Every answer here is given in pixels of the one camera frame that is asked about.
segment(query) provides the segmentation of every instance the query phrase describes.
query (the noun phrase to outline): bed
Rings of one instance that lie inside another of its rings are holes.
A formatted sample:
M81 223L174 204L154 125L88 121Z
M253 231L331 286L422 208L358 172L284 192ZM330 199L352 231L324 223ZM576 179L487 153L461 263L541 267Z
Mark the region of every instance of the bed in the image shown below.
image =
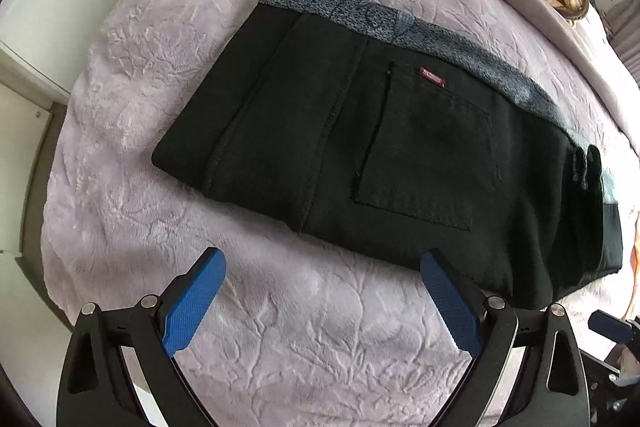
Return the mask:
M578 345L595 309L622 316L640 210L640 91L595 10L570 28L541 0L374 0L453 30L522 70L599 147L619 204L620 272L562 300ZM206 200L151 164L159 139L258 0L120 0L76 82L51 171L42 253L51 298L128 307L210 246L228 272L184 374L222 426L428 425L470 357L418 273ZM517 354L487 418L495 423Z

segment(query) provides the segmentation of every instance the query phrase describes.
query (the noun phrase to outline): curtain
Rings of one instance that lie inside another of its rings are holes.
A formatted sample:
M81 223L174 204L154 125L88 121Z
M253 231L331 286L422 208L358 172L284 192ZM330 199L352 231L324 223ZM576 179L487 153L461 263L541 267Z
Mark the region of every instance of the curtain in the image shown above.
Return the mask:
M605 15L613 31L609 44L640 86L640 0L626 0Z

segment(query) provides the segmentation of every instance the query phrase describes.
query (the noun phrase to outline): red label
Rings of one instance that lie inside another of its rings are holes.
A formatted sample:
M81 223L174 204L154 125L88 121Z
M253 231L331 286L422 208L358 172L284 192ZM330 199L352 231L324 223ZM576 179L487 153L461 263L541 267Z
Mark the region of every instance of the red label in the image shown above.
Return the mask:
M420 74L436 86L444 87L447 85L447 81L444 78L431 73L431 71L425 70L424 68L420 68Z

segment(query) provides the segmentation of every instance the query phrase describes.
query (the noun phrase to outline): metal bolt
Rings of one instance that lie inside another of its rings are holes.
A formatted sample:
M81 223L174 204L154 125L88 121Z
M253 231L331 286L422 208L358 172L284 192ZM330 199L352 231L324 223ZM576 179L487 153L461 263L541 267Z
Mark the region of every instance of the metal bolt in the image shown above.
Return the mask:
M560 304L551 304L551 312L556 317L562 317L564 315L564 308Z
M158 297L155 295L145 295L140 301L143 308L153 308L156 304L158 304Z
M93 312L95 312L95 304L92 302L87 302L87 304L82 306L80 311L82 312L82 315L91 315Z
M489 303L489 307L493 308L494 310L501 310L504 308L504 300L497 295L489 297L487 299L487 302Z

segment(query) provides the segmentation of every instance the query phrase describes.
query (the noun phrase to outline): folded black garment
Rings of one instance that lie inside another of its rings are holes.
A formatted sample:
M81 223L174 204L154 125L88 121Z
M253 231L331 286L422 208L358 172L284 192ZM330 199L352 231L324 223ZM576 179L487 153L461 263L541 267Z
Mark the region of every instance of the folded black garment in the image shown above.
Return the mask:
M539 309L622 266L600 154L467 39L366 0L261 0L156 147L209 198Z

